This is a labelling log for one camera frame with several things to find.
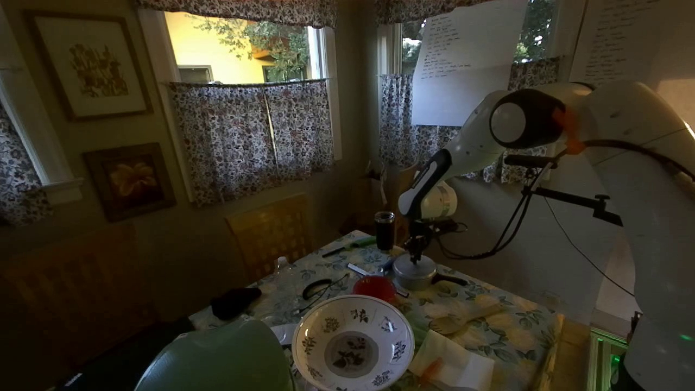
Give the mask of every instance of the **napkin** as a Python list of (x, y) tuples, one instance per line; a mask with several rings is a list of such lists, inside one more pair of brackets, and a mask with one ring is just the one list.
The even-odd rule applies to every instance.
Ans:
[(496, 360), (465, 351), (452, 339), (428, 330), (421, 348), (410, 360), (410, 372), (424, 382), (455, 391), (489, 391)]
[(283, 348), (289, 348), (292, 339), (295, 336), (297, 323), (277, 323), (277, 327), (272, 327), (270, 330), (276, 334)]
[(470, 322), (479, 318), (490, 318), (504, 310), (499, 301), (475, 301), (475, 303), (460, 303), (459, 297), (452, 301), (437, 301), (424, 306), (424, 313), (432, 320), (431, 328), (454, 336), (462, 333)]
[(224, 327), (224, 320), (214, 318), (212, 306), (191, 313), (188, 322), (195, 330), (211, 330)]

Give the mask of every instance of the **floral curtain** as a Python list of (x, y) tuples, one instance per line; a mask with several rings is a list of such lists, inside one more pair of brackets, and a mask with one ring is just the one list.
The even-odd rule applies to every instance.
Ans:
[(0, 222), (34, 225), (50, 216), (47, 195), (21, 146), (21, 139), (0, 105)]
[(561, 81), (561, 57), (513, 64), (509, 90), (551, 86)]
[(194, 205), (326, 171), (333, 164), (327, 83), (171, 86)]
[(449, 13), (455, 7), (471, 7), (487, 0), (374, 0), (381, 25), (402, 25)]
[(294, 27), (330, 27), (337, 0), (137, 0), (144, 10), (268, 20)]
[(412, 127), (412, 77), (381, 78), (381, 159), (386, 167), (420, 167), (454, 139), (459, 127)]
[(327, 83), (292, 83), (264, 90), (280, 178), (306, 178), (333, 165)]

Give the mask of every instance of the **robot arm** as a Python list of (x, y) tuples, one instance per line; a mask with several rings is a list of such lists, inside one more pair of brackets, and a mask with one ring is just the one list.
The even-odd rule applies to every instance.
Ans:
[(421, 217), (420, 205), (437, 181), (485, 167), (499, 146), (529, 149), (556, 139), (591, 160), (631, 245), (642, 320), (625, 354), (628, 374), (644, 389), (692, 389), (695, 142), (679, 115), (647, 88), (619, 83), (591, 92), (551, 86), (490, 94), (460, 139), (439, 152), (449, 159), (435, 156), (402, 194), (400, 213)]

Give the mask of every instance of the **curtain rod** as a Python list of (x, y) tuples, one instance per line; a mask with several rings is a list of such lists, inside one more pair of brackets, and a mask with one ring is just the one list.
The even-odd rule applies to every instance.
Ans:
[(224, 83), (170, 83), (170, 86), (185, 86), (185, 88), (280, 88), (280, 86), (309, 86), (309, 83), (326, 83), (327, 78), (312, 78), (312, 81), (292, 81), (292, 83), (247, 83), (247, 86), (224, 86)]

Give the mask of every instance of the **green object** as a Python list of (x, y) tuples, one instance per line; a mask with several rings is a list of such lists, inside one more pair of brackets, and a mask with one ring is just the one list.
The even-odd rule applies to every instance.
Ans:
[(625, 339), (599, 328), (591, 328), (586, 391), (613, 386), (625, 351), (628, 351)]
[(324, 259), (326, 259), (326, 257), (335, 257), (335, 255), (338, 255), (338, 253), (346, 253), (346, 250), (349, 250), (349, 247), (366, 247), (366, 245), (372, 245), (372, 243), (376, 243), (376, 240), (357, 242), (357, 243), (349, 243), (349, 245), (343, 245), (343, 247), (337, 247), (337, 250), (326, 253)]
[(276, 334), (254, 318), (186, 333), (145, 370), (135, 391), (268, 389), (292, 391)]

